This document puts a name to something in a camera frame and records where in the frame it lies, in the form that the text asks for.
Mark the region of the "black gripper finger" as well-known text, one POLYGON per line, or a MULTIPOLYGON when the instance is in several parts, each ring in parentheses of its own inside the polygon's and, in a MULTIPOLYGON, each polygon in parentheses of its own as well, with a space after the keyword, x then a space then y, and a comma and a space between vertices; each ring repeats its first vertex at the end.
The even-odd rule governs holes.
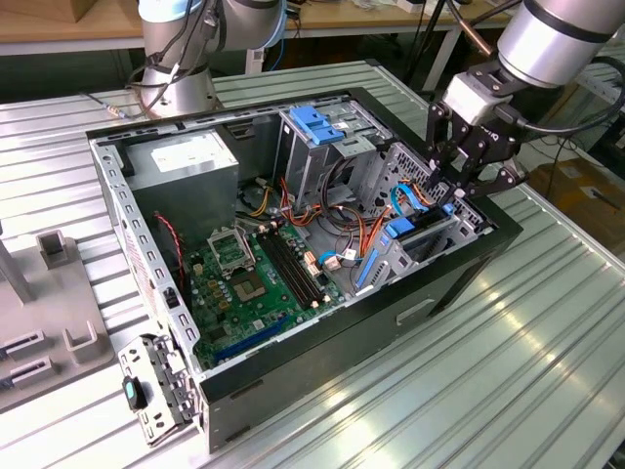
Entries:
POLYGON ((520 162, 509 160, 503 164, 491 163, 480 168, 469 182, 456 190, 456 197, 473 199, 510 190, 528 177, 527 168, 520 162))
POLYGON ((453 194, 455 183, 449 180, 451 163, 457 156, 457 142, 448 137, 452 111, 443 102, 430 103, 426 128, 426 156, 431 169, 426 188, 436 187, 440 182, 447 184, 446 194, 453 194))

